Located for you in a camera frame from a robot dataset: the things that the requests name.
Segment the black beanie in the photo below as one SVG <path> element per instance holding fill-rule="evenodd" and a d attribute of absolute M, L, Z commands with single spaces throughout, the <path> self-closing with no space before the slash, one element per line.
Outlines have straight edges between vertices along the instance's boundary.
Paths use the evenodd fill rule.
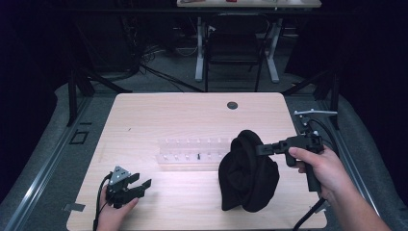
<path fill-rule="evenodd" d="M 232 140 L 231 151 L 218 169 L 223 211 L 242 205 L 247 212 L 255 213 L 272 199 L 279 181 L 278 165 L 269 156 L 256 155 L 255 147 L 262 144 L 249 130 Z"/>

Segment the wooden table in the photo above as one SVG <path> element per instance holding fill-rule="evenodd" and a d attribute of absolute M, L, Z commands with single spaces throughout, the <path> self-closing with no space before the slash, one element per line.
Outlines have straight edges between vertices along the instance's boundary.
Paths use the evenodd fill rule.
<path fill-rule="evenodd" d="M 238 108 L 231 110 L 229 102 Z M 279 165 L 275 196 L 258 213 L 241 207 L 223 212 L 218 164 L 167 165 L 157 161 L 162 139 L 233 139 L 241 130 L 257 133 L 264 143 L 295 136 L 293 123 L 280 93 L 134 93 L 117 96 L 90 162 L 76 203 L 83 212 L 71 212 L 69 230 L 90 230 L 96 195 L 103 177 L 115 166 L 152 186 L 128 215 L 123 230 L 247 230 L 290 229 L 318 201 L 308 192 L 306 177 L 286 166 L 283 155 L 271 158 Z M 302 228 L 322 228 L 323 213 L 312 215 Z"/>

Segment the gray tape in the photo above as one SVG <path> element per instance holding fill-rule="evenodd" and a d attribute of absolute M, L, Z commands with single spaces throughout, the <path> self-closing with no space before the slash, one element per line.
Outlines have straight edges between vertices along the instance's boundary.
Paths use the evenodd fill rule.
<path fill-rule="evenodd" d="M 65 204 L 63 207 L 64 211 L 71 212 L 71 211 L 78 211 L 82 212 L 85 209 L 85 205 L 82 204 L 77 204 L 77 203 L 72 203 L 72 204 Z"/>

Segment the desk leg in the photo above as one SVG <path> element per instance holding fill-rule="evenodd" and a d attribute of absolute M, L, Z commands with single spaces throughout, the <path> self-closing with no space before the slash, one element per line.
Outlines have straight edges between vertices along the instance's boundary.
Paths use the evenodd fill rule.
<path fill-rule="evenodd" d="M 272 80 L 272 83 L 275 83 L 275 84 L 279 83 L 279 76 L 278 76 L 278 71 L 276 70 L 275 62 L 273 61 L 273 55 L 276 50 L 276 44 L 278 43 L 278 40 L 279 40 L 281 27 L 282 27 L 282 18 L 279 18 L 277 22 L 273 23 L 273 28 L 271 31 L 272 42 L 270 43 L 269 51 L 266 53 L 270 79 Z"/>
<path fill-rule="evenodd" d="M 195 67 L 195 81 L 201 82 L 203 80 L 203 36 L 202 36 L 202 24 L 201 17 L 197 18 L 197 65 Z"/>

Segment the cord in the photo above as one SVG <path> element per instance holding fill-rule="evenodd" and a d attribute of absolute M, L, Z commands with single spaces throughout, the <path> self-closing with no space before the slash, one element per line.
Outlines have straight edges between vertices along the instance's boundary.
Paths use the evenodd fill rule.
<path fill-rule="evenodd" d="M 99 215 L 102 211 L 102 209 L 105 207 L 105 205 L 108 203 L 108 201 L 102 206 L 102 208 L 99 209 L 99 201 L 100 201 L 100 197 L 101 197 L 101 193 L 102 193 L 102 188 L 105 185 L 105 182 L 109 179 L 111 179 L 112 177 L 112 172 L 110 172 L 107 176 L 105 176 L 105 178 L 103 179 L 103 181 L 101 182 L 101 185 L 99 186 L 99 191 L 98 191 L 98 197 L 96 198 L 96 213 L 95 213 L 95 219 L 93 220 L 93 231 L 96 231 L 97 227 L 98 227 L 98 221 L 99 221 Z"/>
<path fill-rule="evenodd" d="M 201 89 L 198 89 L 198 88 L 196 88 L 196 87 L 194 87 L 192 85 L 186 84 L 186 83 L 182 82 L 181 80 L 177 79 L 176 77 L 170 76 L 168 74 L 164 74 L 164 73 L 162 73 L 162 72 L 160 72 L 158 70 L 150 68 L 145 64 L 141 64 L 140 66 L 143 67 L 146 71 L 148 71 L 148 72 L 150 72 L 150 73 L 152 73 L 152 74 L 154 74 L 154 75 L 156 75 L 156 76 L 158 76 L 158 77 L 160 77 L 162 79 L 168 80 L 179 91 L 182 91 L 182 90 L 180 88 L 178 88 L 176 85 L 174 85 L 173 83 L 185 86 L 185 87 L 187 87 L 189 89 L 192 89 L 192 90 L 195 90 L 195 91 L 198 91 L 198 92 L 203 92 L 203 90 L 201 90 Z"/>
<path fill-rule="evenodd" d="M 324 125 L 322 122 L 320 122 L 319 120 L 314 119 L 314 118 L 311 118 L 309 121 L 315 122 L 316 124 L 318 124 L 324 130 L 324 132 L 327 134 L 327 136 L 331 140 L 333 151 L 337 154 L 337 156 L 340 156 L 339 155 L 339 146 L 337 145 L 337 143 L 336 143 L 336 141 L 335 141 L 335 139 L 333 137 L 333 134 L 330 132 L 328 127 L 326 125 Z"/>
<path fill-rule="evenodd" d="M 336 141 L 334 140 L 333 134 L 330 132 L 330 130 L 327 128 L 326 125 L 324 125 L 321 121 L 317 120 L 317 119 L 313 119 L 311 118 L 309 121 L 315 122 L 317 125 L 319 125 L 324 132 L 327 134 L 327 136 L 329 137 L 329 139 L 331 140 L 332 143 L 332 148 L 333 151 L 337 154 L 337 156 L 339 155 L 339 147 L 336 143 Z M 326 199 L 324 199 L 323 197 L 321 199 L 319 199 L 319 201 L 309 210 L 309 212 L 307 212 L 307 214 L 305 216 L 303 216 L 303 218 L 301 218 L 297 224 L 294 226 L 293 231 L 297 231 L 299 229 L 299 227 L 309 218 L 312 216 L 312 214 L 326 201 Z"/>
<path fill-rule="evenodd" d="M 301 218 L 297 224 L 294 226 L 293 231 L 297 231 L 299 229 L 299 227 L 309 218 L 312 216 L 312 214 L 318 209 L 320 208 L 320 206 L 326 201 L 326 199 L 324 199 L 323 197 L 309 210 L 309 212 L 307 212 L 307 214 L 305 216 L 303 216 L 303 218 Z"/>

